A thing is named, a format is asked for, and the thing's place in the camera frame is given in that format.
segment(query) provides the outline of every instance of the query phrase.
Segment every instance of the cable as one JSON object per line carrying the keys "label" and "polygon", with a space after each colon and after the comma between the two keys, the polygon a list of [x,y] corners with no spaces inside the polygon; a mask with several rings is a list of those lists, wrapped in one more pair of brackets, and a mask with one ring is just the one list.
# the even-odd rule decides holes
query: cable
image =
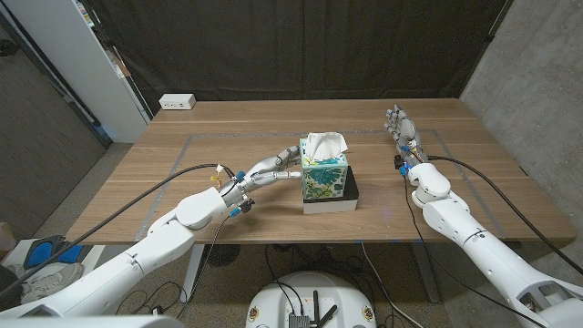
{"label": "cable", "polygon": [[[281,282],[279,282],[277,280],[277,278],[275,277],[275,273],[273,273],[273,269],[271,268],[270,259],[267,256],[267,247],[268,246],[269,246],[269,244],[265,245],[265,262],[267,262],[267,267],[270,269],[271,277],[273,278],[273,280],[275,281],[275,283],[277,283],[278,286],[280,286],[281,291],[283,292],[283,294],[285,294],[285,297],[288,299],[288,302],[290,303],[290,306],[291,306],[291,313],[293,315],[295,315],[295,310],[293,309],[293,303],[292,303],[292,300],[290,300],[290,296],[288,296],[288,293],[283,290],[283,287],[281,287]],[[300,310],[300,314],[303,315],[302,299],[300,298],[300,296],[298,296],[298,299],[300,300],[300,307],[302,308]]]}
{"label": "cable", "polygon": [[[302,299],[300,298],[300,295],[299,295],[299,294],[298,294],[298,292],[296,292],[296,291],[295,291],[295,289],[293,289],[293,287],[291,287],[289,284],[287,284],[287,283],[285,283],[285,282],[270,282],[270,284],[271,284],[271,283],[277,283],[277,284],[279,284],[279,285],[283,285],[283,286],[285,286],[285,287],[287,287],[287,288],[291,289],[291,291],[292,291],[293,293],[295,293],[295,296],[298,298],[298,300],[300,300],[300,305],[302,305]],[[303,305],[302,305],[302,308],[300,309],[300,312],[301,312],[301,315],[303,315]]]}
{"label": "cable", "polygon": [[540,238],[542,241],[544,241],[545,244],[548,247],[550,247],[550,249],[553,250],[554,253],[556,253],[558,256],[560,256],[561,259],[565,260],[571,267],[573,267],[573,269],[575,269],[579,273],[583,274],[583,269],[580,266],[578,266],[575,262],[573,262],[571,259],[569,259],[569,257],[567,255],[565,255],[557,246],[555,246],[555,244],[553,244],[549,239],[547,239],[547,237],[545,237],[545,235],[543,235],[542,232],[540,232],[527,219],[527,217],[525,217],[524,214],[522,214],[522,212],[520,210],[518,210],[518,208],[512,203],[512,201],[510,201],[508,199],[508,197],[504,194],[504,192],[502,192],[502,190],[500,190],[500,188],[494,182],[492,182],[492,180],[490,180],[486,175],[484,175],[482,172],[478,171],[477,169],[472,168],[471,166],[469,166],[468,164],[465,164],[461,160],[450,159],[450,158],[441,157],[441,156],[428,156],[428,158],[430,160],[435,160],[435,159],[449,160],[451,162],[454,162],[455,164],[459,164],[459,165],[471,170],[472,172],[477,174],[480,178],[484,179],[484,181],[487,182],[490,185],[490,187],[492,187],[498,193],[498,195],[500,195],[500,197],[502,197],[502,199],[506,202],[506,204],[508,204],[508,206],[510,206],[510,208],[514,211],[514,213],[516,213],[518,215],[518,217],[520,219],[522,219],[522,221],[528,226],[528,228],[530,228],[530,230],[532,230],[538,236],[538,238]]}
{"label": "cable", "polygon": [[429,251],[429,248],[427,247],[427,244],[425,243],[425,239],[423,238],[423,236],[421,235],[421,232],[419,231],[419,228],[417,227],[417,222],[415,222],[415,215],[413,213],[413,209],[411,208],[411,204],[409,203],[409,191],[407,191],[407,179],[404,177],[404,196],[405,196],[405,200],[407,201],[407,206],[409,207],[409,211],[411,211],[411,216],[413,217],[413,225],[415,226],[415,229],[417,230],[417,234],[419,234],[419,238],[421,239],[421,242],[424,245],[425,251],[427,252],[427,254],[429,255],[429,257],[431,257],[431,259],[437,263],[437,265],[445,272],[447,273],[448,276],[450,276],[453,280],[455,280],[456,282],[458,282],[459,284],[461,284],[462,286],[466,287],[468,290],[475,292],[476,294],[482,296],[483,298],[489,300],[490,302],[493,302],[496,305],[499,305],[507,310],[509,310],[510,312],[516,314],[516,315],[520,315],[521,317],[529,320],[530,322],[536,324],[539,327],[545,327],[544,324],[539,323],[538,321],[527,317],[526,315],[524,315],[523,313],[520,313],[518,311],[516,311],[515,309],[508,307],[506,305],[504,305],[501,302],[498,302],[484,294],[482,294],[481,292],[475,290],[474,288],[470,287],[469,285],[467,285],[466,283],[462,282],[461,280],[457,279],[452,273],[450,273],[439,261],[437,261],[437,259],[434,257],[434,255]]}
{"label": "cable", "polygon": [[223,197],[223,196],[227,195],[228,193],[230,193],[230,191],[233,190],[235,188],[235,186],[237,186],[238,183],[239,182],[237,182],[237,181],[233,181],[233,184],[230,186],[229,190],[223,194],[220,194],[220,196]]}
{"label": "cable", "polygon": [[408,322],[410,322],[411,324],[419,327],[419,328],[424,328],[420,323],[418,323],[417,321],[415,321],[412,317],[408,316],[407,313],[404,313],[403,311],[401,311],[401,309],[399,309],[391,300],[391,298],[389,297],[389,293],[386,291],[386,289],[384,288],[384,284],[383,284],[383,280],[381,279],[381,276],[379,275],[379,272],[377,272],[376,268],[374,268],[373,263],[371,262],[371,259],[368,258],[368,254],[366,253],[366,249],[364,248],[364,243],[361,242],[361,246],[363,247],[363,253],[364,253],[364,257],[366,258],[366,260],[368,261],[368,264],[371,266],[371,268],[373,268],[374,274],[376,275],[376,279],[378,279],[379,283],[381,284],[381,286],[383,287],[383,293],[384,296],[386,297],[386,299],[389,301],[389,303],[391,304],[391,306],[393,306],[393,308],[399,313],[401,314],[405,319],[407,319]]}
{"label": "cable", "polygon": [[148,196],[152,191],[154,191],[154,190],[162,187],[163,185],[165,185],[169,181],[175,179],[177,176],[182,175],[182,174],[184,174],[186,172],[190,172],[190,171],[195,170],[195,169],[216,168],[217,165],[219,165],[219,164],[201,164],[201,165],[193,166],[193,167],[190,167],[190,168],[187,168],[187,169],[183,169],[181,171],[178,171],[178,172],[176,172],[176,173],[168,176],[167,178],[165,178],[164,180],[162,180],[161,182],[159,182],[158,184],[156,184],[154,187],[150,188],[149,190],[146,190],[144,193],[142,193],[141,195],[137,196],[131,202],[129,202],[128,204],[124,205],[121,209],[119,209],[115,213],[111,214],[107,219],[101,221],[101,223],[99,223],[97,226],[91,228],[91,230],[89,230],[86,233],[84,233],[81,237],[79,237],[79,238],[75,239],[74,241],[70,242],[66,247],[63,247],[61,250],[59,250],[58,252],[56,252],[53,256],[51,256],[50,258],[48,258],[48,260],[46,260],[46,261],[42,262],[41,264],[37,265],[34,269],[32,269],[29,272],[27,272],[24,276],[20,277],[17,281],[15,281],[12,284],[10,284],[10,286],[8,286],[6,289],[4,289],[3,291],[0,292],[0,299],[2,299],[3,297],[6,297],[6,294],[9,293],[11,290],[13,290],[14,288],[16,288],[17,286],[20,286],[20,284],[22,284],[23,282],[25,282],[28,278],[32,277],[35,273],[39,272],[41,269],[43,269],[49,263],[52,263],[53,261],[57,260],[58,257],[61,256],[64,252],[70,250],[71,248],[73,248],[74,246],[76,246],[77,244],[79,244],[81,241],[84,241],[87,237],[89,237],[90,235],[92,235],[93,233],[95,233],[96,231],[98,231],[99,229],[103,228],[103,226],[105,226],[106,224],[110,223],[119,214],[123,213],[125,210],[129,209],[131,206],[133,206],[134,204],[136,204],[138,201],[140,201],[144,197]]}
{"label": "cable", "polygon": [[[169,284],[171,284],[172,286],[170,286],[170,287],[166,287],[166,288],[162,289],[163,287],[165,287],[166,285],[169,285]],[[128,296],[126,296],[126,298],[124,298],[124,299],[123,299],[123,301],[121,301],[121,303],[119,304],[118,310],[116,311],[116,314],[118,314],[118,313],[119,313],[119,309],[121,309],[121,307],[123,306],[124,302],[125,302],[125,301],[126,301],[126,300],[127,300],[127,299],[128,299],[130,296],[131,296],[131,295],[133,295],[133,294],[135,294],[135,293],[137,293],[137,292],[143,292],[143,293],[146,295],[146,300],[145,300],[144,302],[142,302],[142,304],[141,304],[141,305],[140,305],[138,308],[136,308],[135,310],[131,311],[130,313],[131,313],[131,314],[137,314],[137,313],[138,313],[138,312],[139,312],[141,309],[143,309],[143,308],[148,308],[148,312],[149,312],[149,311],[151,310],[151,307],[150,307],[150,306],[147,306],[147,304],[148,304],[148,302],[149,302],[149,301],[152,299],[152,297],[154,297],[154,295],[158,294],[158,295],[156,296],[156,298],[154,299],[154,301],[153,301],[153,303],[156,303],[156,301],[159,299],[159,296],[160,296],[162,293],[164,293],[165,291],[169,291],[169,290],[171,290],[171,289],[174,289],[174,288],[178,289],[178,291],[179,291],[179,294],[178,294],[177,298],[176,298],[176,299],[175,299],[175,300],[174,300],[174,301],[173,301],[173,302],[172,302],[172,303],[171,303],[169,306],[167,306],[167,307],[163,307],[163,308],[162,308],[162,309],[163,309],[163,311],[166,311],[167,309],[169,309],[169,308],[170,308],[172,305],[174,305],[174,304],[175,304],[175,303],[176,303],[176,302],[177,302],[177,301],[180,299],[180,294],[181,294],[182,292],[184,292],[184,294],[186,294],[186,292],[184,291],[184,288],[180,287],[180,285],[178,285],[178,284],[177,284],[177,283],[175,283],[175,282],[164,282],[164,283],[163,283],[163,284],[161,284],[161,285],[160,285],[160,286],[159,286],[159,287],[158,287],[158,288],[157,288],[157,289],[156,289],[156,290],[155,290],[155,291],[154,291],[154,292],[153,292],[153,293],[152,293],[152,294],[151,294],[149,297],[148,297],[148,294],[146,293],[146,291],[144,291],[144,290],[137,290],[137,291],[131,292],[131,293],[130,293]]]}
{"label": "cable", "polygon": [[192,286],[192,290],[190,291],[190,297],[186,301],[186,303],[184,305],[182,305],[182,309],[180,310],[179,315],[176,316],[176,319],[180,318],[180,316],[184,313],[184,310],[186,310],[187,305],[189,305],[190,302],[192,302],[192,296],[194,295],[194,292],[197,290],[197,286],[199,285],[200,278],[202,277],[202,274],[204,273],[204,270],[207,267],[207,262],[209,261],[209,256],[210,256],[210,253],[212,252],[212,248],[215,246],[215,242],[217,241],[217,237],[219,237],[220,228],[222,228],[223,224],[225,224],[225,222],[229,218],[231,218],[231,216],[228,216],[227,218],[225,218],[225,220],[223,220],[223,222],[220,224],[219,228],[217,229],[217,233],[215,233],[215,237],[212,239],[212,244],[210,245],[209,252],[207,253],[207,257],[204,259],[204,263],[202,263],[202,269],[200,269],[199,278],[197,278],[197,280],[194,282],[194,286]]}
{"label": "cable", "polygon": [[381,324],[379,324],[379,325],[377,325],[376,328],[388,328],[386,326],[386,321],[389,320],[389,318],[392,318],[391,328],[394,328],[394,318],[399,319],[399,321],[401,322],[401,325],[403,327],[405,327],[403,319],[401,319],[401,317],[397,316],[396,314],[391,313],[391,314],[387,315],[386,318],[384,318],[384,322],[381,323]]}
{"label": "cable", "polygon": [[125,298],[124,298],[124,299],[121,301],[121,303],[119,304],[118,310],[116,311],[116,315],[118,315],[118,313],[119,313],[119,309],[121,309],[121,306],[124,304],[124,302],[126,302],[126,301],[128,300],[128,298],[129,298],[129,297],[131,297],[131,295],[133,295],[133,294],[135,294],[135,293],[137,293],[137,292],[143,292],[143,293],[144,293],[144,299],[145,299],[145,301],[144,301],[144,302],[142,302],[142,305],[141,305],[140,307],[142,307],[142,306],[144,306],[144,304],[146,304],[146,301],[147,301],[147,299],[148,299],[148,293],[147,293],[146,291],[144,291],[144,290],[137,290],[137,291],[131,292],[131,293],[130,293],[128,296],[126,296],[126,297],[125,297]]}

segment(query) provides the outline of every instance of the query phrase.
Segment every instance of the tissue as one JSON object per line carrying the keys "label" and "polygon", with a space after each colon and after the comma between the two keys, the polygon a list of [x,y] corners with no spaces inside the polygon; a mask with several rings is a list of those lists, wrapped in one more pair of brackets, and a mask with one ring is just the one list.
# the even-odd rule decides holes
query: tissue
{"label": "tissue", "polygon": [[338,132],[310,133],[305,154],[310,160],[325,160],[336,158],[347,149],[344,136]]}
{"label": "tissue", "polygon": [[348,161],[343,135],[311,133],[300,139],[302,152],[302,196],[305,200],[341,198],[344,194]]}

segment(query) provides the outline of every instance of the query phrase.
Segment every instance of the electrical outlet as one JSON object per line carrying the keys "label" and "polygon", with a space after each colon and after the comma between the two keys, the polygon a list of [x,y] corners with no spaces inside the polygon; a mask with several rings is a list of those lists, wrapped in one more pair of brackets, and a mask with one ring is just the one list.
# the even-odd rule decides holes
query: electrical outlet
{"label": "electrical outlet", "polygon": [[165,94],[159,100],[163,109],[192,109],[196,102],[193,94]]}

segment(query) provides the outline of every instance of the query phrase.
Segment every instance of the tissue box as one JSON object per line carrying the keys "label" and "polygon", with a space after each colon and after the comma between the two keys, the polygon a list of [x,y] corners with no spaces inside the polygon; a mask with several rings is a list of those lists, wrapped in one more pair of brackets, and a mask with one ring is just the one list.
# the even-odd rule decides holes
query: tissue box
{"label": "tissue box", "polygon": [[306,139],[300,139],[302,153],[302,195],[305,200],[337,198],[344,195],[348,161],[341,154],[333,159],[310,160],[305,155]]}

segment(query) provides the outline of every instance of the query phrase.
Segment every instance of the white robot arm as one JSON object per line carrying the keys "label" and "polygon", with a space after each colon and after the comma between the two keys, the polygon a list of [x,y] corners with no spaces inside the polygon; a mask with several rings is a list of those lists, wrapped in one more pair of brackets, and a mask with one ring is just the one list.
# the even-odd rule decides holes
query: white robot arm
{"label": "white robot arm", "polygon": [[[487,231],[450,190],[447,178],[427,162],[421,139],[407,114],[395,105],[394,110],[387,111],[387,117],[385,128],[403,155],[402,160],[395,159],[395,166],[400,166],[417,187],[411,196],[423,209],[425,222],[464,250],[509,307],[545,327],[580,327],[583,288],[537,271]],[[517,318],[525,327],[538,327],[521,316]]]}
{"label": "white robot arm", "polygon": [[[0,313],[0,319],[23,316],[88,316],[105,313],[144,276],[176,260],[194,244],[191,230],[204,228],[216,218],[247,212],[254,203],[247,194],[280,179],[298,179],[300,172],[282,171],[299,162],[298,146],[280,156],[267,158],[247,174],[227,183],[221,191],[209,188],[188,196],[156,220],[148,236],[112,260],[99,266],[64,290],[44,299]],[[229,207],[237,207],[229,212]]]}

